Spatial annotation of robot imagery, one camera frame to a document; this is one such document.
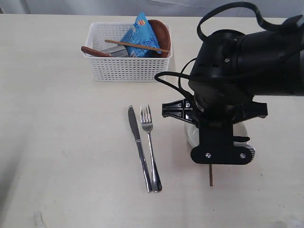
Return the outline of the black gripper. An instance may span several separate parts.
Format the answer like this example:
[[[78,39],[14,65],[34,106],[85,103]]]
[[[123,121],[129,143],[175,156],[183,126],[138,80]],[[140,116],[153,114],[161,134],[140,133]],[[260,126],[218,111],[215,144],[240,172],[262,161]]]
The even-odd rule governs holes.
[[[162,104],[161,114],[164,118],[172,117],[196,126],[199,122],[221,126],[257,117],[266,118],[268,108],[266,103],[254,102],[253,96],[248,94],[217,94],[209,98],[194,94],[186,95],[182,100]]]

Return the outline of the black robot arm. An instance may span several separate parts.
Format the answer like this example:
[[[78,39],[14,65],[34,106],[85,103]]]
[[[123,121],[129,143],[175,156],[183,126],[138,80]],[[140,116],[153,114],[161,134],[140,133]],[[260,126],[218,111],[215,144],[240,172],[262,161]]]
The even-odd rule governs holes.
[[[191,91],[177,87],[184,100],[163,104],[163,117],[211,126],[264,118],[267,105],[254,96],[304,94],[304,18],[288,18],[278,31],[215,31],[189,74],[169,75],[187,79]]]

